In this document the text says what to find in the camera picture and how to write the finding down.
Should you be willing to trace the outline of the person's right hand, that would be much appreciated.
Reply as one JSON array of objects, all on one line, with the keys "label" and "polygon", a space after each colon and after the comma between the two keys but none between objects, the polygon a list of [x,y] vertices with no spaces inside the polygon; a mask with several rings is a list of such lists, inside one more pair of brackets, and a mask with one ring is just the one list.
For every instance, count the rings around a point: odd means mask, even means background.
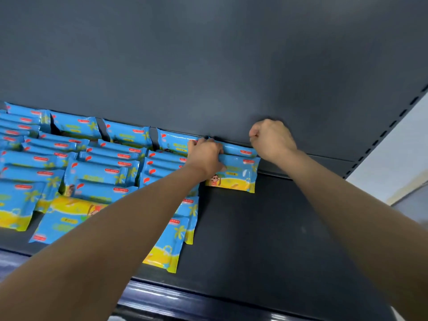
[{"label": "person's right hand", "polygon": [[262,159],[280,165],[289,154],[297,151],[297,145],[283,122],[268,118],[267,120],[266,138],[251,145]]}]

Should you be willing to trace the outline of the person's left hand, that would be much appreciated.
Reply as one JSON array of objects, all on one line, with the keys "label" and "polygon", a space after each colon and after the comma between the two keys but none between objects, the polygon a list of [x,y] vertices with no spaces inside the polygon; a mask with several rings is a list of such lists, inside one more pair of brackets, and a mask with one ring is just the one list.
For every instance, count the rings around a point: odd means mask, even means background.
[{"label": "person's left hand", "polygon": [[185,169],[190,171],[199,182],[211,179],[217,172],[226,171],[226,166],[219,161],[218,156],[187,156]]}]

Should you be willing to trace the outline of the blue snack packet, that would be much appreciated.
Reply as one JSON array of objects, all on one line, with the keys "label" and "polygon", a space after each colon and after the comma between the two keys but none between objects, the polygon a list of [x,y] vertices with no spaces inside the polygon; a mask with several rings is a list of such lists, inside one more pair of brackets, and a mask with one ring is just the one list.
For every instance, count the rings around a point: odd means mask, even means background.
[{"label": "blue snack packet", "polygon": [[216,172],[210,179],[207,179],[205,181],[206,186],[234,189],[249,193],[255,192],[260,157],[220,154],[218,160],[226,167],[226,170]]},{"label": "blue snack packet", "polygon": [[225,155],[242,156],[242,157],[258,156],[257,152],[253,148],[230,144],[226,142],[218,142],[218,143],[222,145],[222,150]]}]

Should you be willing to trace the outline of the person's left forearm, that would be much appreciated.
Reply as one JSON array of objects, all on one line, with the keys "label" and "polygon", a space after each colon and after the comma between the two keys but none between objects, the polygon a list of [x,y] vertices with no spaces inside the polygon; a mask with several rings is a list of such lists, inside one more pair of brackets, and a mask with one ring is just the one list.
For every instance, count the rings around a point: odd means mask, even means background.
[{"label": "person's left forearm", "polygon": [[107,206],[0,282],[0,321],[107,321],[188,192],[195,163]]}]

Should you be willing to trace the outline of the person's right forearm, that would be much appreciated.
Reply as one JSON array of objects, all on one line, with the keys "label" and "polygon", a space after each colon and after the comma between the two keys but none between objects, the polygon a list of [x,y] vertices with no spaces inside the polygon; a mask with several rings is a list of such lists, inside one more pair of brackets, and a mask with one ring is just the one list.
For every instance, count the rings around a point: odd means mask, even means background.
[{"label": "person's right forearm", "polygon": [[406,321],[428,321],[428,231],[298,150],[285,171],[361,272]]}]

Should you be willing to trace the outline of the dark grey overhead shelf board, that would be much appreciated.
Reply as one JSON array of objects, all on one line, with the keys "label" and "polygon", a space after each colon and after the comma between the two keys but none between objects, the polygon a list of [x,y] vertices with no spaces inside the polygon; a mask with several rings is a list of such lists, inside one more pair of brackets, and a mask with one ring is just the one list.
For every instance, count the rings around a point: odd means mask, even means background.
[{"label": "dark grey overhead shelf board", "polygon": [[428,92],[428,0],[0,0],[0,101],[249,144],[346,178]]}]

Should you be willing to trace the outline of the rows of blue yellow packets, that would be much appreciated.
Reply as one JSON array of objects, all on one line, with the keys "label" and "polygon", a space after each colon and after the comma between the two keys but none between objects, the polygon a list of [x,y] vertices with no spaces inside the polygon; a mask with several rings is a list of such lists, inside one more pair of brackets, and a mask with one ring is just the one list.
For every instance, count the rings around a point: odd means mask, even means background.
[{"label": "rows of blue yellow packets", "polygon": [[65,170],[19,168],[11,151],[0,174],[0,226],[25,231],[34,229],[29,243],[49,245],[91,216],[125,196],[135,193],[182,168],[187,161],[163,151],[148,151],[142,163],[115,160],[93,151],[70,157]]}]

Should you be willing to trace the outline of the glossy shelf edge rail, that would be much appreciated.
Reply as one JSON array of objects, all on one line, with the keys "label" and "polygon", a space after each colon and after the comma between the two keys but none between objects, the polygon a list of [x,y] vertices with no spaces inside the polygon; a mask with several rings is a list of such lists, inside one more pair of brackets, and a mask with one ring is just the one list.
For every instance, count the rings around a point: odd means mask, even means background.
[{"label": "glossy shelf edge rail", "polygon": [[116,311],[147,321],[319,321],[130,281]]}]

